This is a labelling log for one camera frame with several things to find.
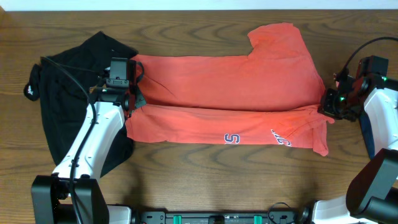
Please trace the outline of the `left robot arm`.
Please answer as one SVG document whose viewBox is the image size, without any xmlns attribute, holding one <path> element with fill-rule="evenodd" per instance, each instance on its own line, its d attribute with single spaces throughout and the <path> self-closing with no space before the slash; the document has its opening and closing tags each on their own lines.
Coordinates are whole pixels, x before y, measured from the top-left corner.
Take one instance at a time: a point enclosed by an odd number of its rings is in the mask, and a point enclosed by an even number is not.
<svg viewBox="0 0 398 224">
<path fill-rule="evenodd" d="M 88 106 L 71 148 L 51 175 L 38 175 L 32 183 L 36 223 L 138 223 L 131 207 L 105 202 L 98 181 L 126 115 L 145 104 L 137 86 L 141 65 L 114 57 L 108 76 L 82 89 Z"/>
</svg>

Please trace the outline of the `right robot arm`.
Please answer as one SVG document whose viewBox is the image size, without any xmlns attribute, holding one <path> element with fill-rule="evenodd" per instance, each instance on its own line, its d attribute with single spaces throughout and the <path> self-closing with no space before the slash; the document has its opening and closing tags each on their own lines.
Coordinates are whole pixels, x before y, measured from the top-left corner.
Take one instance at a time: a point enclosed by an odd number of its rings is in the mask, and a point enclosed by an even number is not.
<svg viewBox="0 0 398 224">
<path fill-rule="evenodd" d="M 343 70 L 322 96 L 319 113 L 359 121 L 370 161 L 344 196 L 315 202 L 310 223 L 397 223 L 397 80 L 388 63 L 365 57 L 355 77 Z"/>
</svg>

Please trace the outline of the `red orange t-shirt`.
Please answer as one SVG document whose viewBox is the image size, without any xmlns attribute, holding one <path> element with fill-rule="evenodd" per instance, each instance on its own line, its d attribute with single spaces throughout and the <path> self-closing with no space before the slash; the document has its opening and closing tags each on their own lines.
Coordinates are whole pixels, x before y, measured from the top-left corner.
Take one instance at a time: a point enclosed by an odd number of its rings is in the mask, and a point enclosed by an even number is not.
<svg viewBox="0 0 398 224">
<path fill-rule="evenodd" d="M 138 142 L 276 144 L 328 154 L 325 86 L 290 23 L 250 31 L 238 56 L 137 55 L 146 101 L 126 121 Z"/>
</svg>

